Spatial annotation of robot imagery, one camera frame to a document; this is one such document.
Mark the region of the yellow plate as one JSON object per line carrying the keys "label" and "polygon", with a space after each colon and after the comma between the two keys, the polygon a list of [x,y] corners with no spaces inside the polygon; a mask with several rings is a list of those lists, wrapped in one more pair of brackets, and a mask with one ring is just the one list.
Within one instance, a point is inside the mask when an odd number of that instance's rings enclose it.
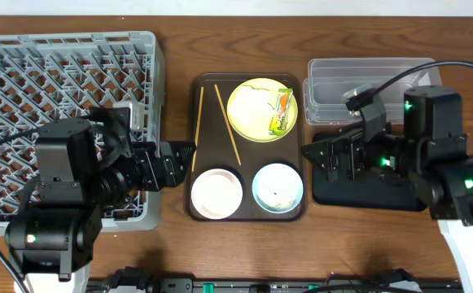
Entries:
{"label": "yellow plate", "polygon": [[226,104],[233,129],[253,142],[273,142],[296,125],[294,88],[271,78],[254,78],[238,85]]}

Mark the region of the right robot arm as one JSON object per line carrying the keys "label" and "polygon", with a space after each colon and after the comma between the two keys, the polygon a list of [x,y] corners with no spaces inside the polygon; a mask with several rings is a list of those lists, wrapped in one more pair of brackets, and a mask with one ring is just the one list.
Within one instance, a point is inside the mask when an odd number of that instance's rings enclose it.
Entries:
{"label": "right robot arm", "polygon": [[351,95],[361,119],[320,133],[300,152],[313,166],[313,197],[322,205],[428,211],[448,244],[466,292],[473,292],[473,155],[454,89],[425,85],[403,95],[396,135],[376,89]]}

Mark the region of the brown serving tray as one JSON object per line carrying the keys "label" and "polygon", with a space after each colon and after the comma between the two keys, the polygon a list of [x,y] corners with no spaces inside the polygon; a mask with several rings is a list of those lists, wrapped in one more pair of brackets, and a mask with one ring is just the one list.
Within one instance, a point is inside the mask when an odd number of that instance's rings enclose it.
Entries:
{"label": "brown serving tray", "polygon": [[208,221],[201,216],[191,202],[191,187],[195,179],[203,172],[213,168],[223,168],[232,172],[243,186],[243,200],[238,210],[226,221],[295,221],[304,215],[307,208],[307,196],[303,195],[300,204],[291,212],[273,214],[262,209],[252,195],[252,180],[256,173],[267,164],[281,163],[293,167],[304,176],[304,163],[300,154],[303,129],[301,115],[297,116],[296,125],[285,137],[273,142],[252,142],[233,133],[237,145],[241,166],[238,165],[226,124],[221,112],[214,85],[217,84],[223,103],[227,103],[235,88],[254,78],[271,78],[294,88],[296,101],[301,105],[299,80],[290,73],[259,72],[206,72],[195,79],[191,87],[192,120],[191,133],[195,136],[195,127],[199,107],[200,88],[204,87],[204,99],[199,131],[199,148],[195,162],[195,171],[186,178],[184,208],[196,221]]}

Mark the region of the yellow green snack wrapper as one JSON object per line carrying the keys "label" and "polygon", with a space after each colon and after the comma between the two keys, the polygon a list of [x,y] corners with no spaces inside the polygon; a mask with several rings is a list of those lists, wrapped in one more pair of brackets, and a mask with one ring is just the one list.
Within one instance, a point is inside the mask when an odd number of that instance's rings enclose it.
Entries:
{"label": "yellow green snack wrapper", "polygon": [[282,136],[287,131],[288,111],[293,97],[293,89],[279,89],[274,100],[273,114],[269,123],[269,132],[275,136]]}

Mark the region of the black waste tray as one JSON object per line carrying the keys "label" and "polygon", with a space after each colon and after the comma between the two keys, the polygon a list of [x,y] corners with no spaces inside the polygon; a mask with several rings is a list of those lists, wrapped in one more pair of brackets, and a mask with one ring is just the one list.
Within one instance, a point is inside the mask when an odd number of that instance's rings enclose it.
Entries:
{"label": "black waste tray", "polygon": [[[343,133],[318,133],[313,142]],[[341,177],[337,181],[327,181],[322,170],[313,166],[313,199],[321,205],[380,208],[421,212],[426,205],[418,199],[414,183],[408,172],[414,166],[416,142],[403,139],[403,149],[395,171],[366,173],[356,181]]]}

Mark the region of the clear plastic bin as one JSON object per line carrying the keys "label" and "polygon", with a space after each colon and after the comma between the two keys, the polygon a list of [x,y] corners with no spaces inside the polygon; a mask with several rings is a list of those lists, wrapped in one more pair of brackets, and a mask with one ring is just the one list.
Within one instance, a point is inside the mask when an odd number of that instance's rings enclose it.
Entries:
{"label": "clear plastic bin", "polygon": [[[349,125],[361,120],[345,106],[343,95],[364,84],[377,88],[394,76],[429,58],[334,58],[312,59],[304,80],[304,117],[310,125]],[[380,93],[387,121],[400,124],[404,119],[403,94],[421,85],[439,85],[437,68],[426,69],[402,78]]]}

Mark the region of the black rail front edge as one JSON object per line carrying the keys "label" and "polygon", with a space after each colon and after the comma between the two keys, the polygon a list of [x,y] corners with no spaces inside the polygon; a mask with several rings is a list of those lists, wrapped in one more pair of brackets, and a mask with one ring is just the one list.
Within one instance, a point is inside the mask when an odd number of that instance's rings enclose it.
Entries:
{"label": "black rail front edge", "polygon": [[403,269],[380,273],[372,279],[331,274],[324,279],[208,279],[192,275],[158,278],[149,271],[126,267],[103,280],[90,280],[87,292],[145,293],[293,293],[293,292],[462,292],[458,280],[414,278]]}

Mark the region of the grey dish rack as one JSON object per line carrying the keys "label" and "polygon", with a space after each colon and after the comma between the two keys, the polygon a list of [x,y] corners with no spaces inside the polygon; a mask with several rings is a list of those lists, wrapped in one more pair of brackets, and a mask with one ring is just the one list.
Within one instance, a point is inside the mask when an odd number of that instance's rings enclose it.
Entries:
{"label": "grey dish rack", "polygon": [[0,236],[37,174],[36,128],[138,101],[140,142],[160,140],[165,59],[148,31],[0,35]]}

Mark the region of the right wooden chopstick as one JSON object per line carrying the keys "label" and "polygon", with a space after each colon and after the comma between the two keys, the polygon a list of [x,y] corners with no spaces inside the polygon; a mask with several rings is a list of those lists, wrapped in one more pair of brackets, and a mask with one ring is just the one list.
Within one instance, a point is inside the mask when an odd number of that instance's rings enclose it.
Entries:
{"label": "right wooden chopstick", "polygon": [[226,114],[226,109],[225,109],[224,103],[221,99],[221,94],[220,94],[220,91],[219,91],[219,88],[218,88],[217,84],[214,85],[214,89],[215,89],[215,92],[216,92],[216,95],[217,95],[217,100],[219,102],[225,124],[226,124],[226,128],[227,128],[227,131],[228,131],[228,134],[229,134],[229,137],[230,137],[231,145],[233,147],[233,151],[234,151],[236,160],[238,162],[238,165],[241,166],[242,163],[241,163],[241,159],[240,159],[240,156],[239,156],[239,151],[238,151],[237,145],[236,145],[235,140],[234,140],[234,135],[233,135],[233,132],[232,132],[232,129],[231,129],[231,126],[230,126],[230,122],[229,122],[228,116]]}

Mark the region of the left wooden chopstick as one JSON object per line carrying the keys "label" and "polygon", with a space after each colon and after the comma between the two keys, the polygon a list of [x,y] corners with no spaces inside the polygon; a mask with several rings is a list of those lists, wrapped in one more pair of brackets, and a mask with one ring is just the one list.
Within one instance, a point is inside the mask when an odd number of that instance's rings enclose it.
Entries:
{"label": "left wooden chopstick", "polygon": [[203,99],[204,99],[204,87],[201,86],[200,88],[200,96],[199,96],[199,107],[198,107],[198,115],[197,115],[197,121],[196,121],[196,127],[195,127],[195,145],[196,145],[196,151],[193,155],[193,160],[192,160],[192,169],[191,171],[195,171],[195,162],[196,162],[196,157],[198,153],[198,148],[199,148],[199,131],[200,131],[200,123],[201,123],[201,116],[202,116],[202,107],[203,107]]}

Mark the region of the wooden chopstick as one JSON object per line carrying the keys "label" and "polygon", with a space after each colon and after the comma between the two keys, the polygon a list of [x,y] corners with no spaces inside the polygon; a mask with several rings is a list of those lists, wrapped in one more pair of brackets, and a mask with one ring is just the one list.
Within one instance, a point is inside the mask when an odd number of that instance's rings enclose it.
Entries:
{"label": "wooden chopstick", "polygon": [[234,140],[234,135],[233,135],[233,132],[232,132],[232,129],[231,129],[231,126],[230,126],[230,122],[229,122],[228,116],[226,114],[226,109],[225,109],[224,103],[221,99],[221,94],[220,94],[220,91],[219,91],[219,88],[218,88],[217,84],[214,85],[214,89],[215,89],[215,92],[216,92],[216,95],[217,95],[217,100],[219,102],[225,124],[226,124],[226,128],[227,128],[227,131],[228,131],[228,134],[229,134],[229,137],[230,137],[231,145],[233,147],[233,151],[234,151],[236,160],[238,162],[238,165],[241,166],[242,163],[241,163],[241,159],[240,159],[240,156],[239,156],[239,151],[238,151],[237,145],[236,145],[235,140]]}
{"label": "wooden chopstick", "polygon": [[193,160],[192,160],[192,169],[191,171],[195,171],[195,162],[196,162],[196,157],[198,153],[198,148],[199,148],[199,131],[200,131],[200,123],[201,123],[201,116],[202,116],[202,107],[203,107],[203,99],[204,99],[204,87],[201,86],[200,88],[200,96],[199,96],[199,107],[198,107],[198,115],[197,115],[197,121],[196,121],[196,127],[195,127],[195,145],[196,145],[196,151],[193,155]]}

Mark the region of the white napkin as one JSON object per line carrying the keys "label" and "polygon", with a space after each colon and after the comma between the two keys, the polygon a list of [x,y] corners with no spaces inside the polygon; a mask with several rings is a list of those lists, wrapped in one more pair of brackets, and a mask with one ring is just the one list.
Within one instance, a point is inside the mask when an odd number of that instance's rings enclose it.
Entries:
{"label": "white napkin", "polygon": [[236,122],[267,120],[274,114],[272,105],[274,90],[243,85],[231,95],[228,110]]}

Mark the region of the pink bowl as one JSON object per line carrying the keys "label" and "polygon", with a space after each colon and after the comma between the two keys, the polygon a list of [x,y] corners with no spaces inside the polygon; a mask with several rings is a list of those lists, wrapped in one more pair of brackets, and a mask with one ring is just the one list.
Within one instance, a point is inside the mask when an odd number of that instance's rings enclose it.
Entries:
{"label": "pink bowl", "polygon": [[195,210],[210,220],[225,219],[235,213],[243,200],[243,186],[230,171],[213,168],[201,173],[191,187]]}

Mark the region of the light blue bowl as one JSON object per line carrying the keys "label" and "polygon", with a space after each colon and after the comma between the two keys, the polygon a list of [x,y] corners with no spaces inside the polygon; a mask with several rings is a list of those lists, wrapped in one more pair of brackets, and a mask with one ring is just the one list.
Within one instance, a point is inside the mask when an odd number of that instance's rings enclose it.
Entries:
{"label": "light blue bowl", "polygon": [[273,214],[293,211],[300,204],[303,193],[301,176],[287,164],[268,164],[256,173],[252,181],[254,200]]}

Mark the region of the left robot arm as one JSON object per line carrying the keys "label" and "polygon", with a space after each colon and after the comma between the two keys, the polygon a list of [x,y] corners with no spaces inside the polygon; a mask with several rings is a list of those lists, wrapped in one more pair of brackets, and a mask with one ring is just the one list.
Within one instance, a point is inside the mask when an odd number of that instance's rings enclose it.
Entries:
{"label": "left robot arm", "polygon": [[19,285],[30,273],[68,282],[93,259],[103,209],[136,190],[156,192],[185,180],[194,142],[132,142],[117,116],[43,125],[35,143],[40,203],[24,203],[5,240]]}

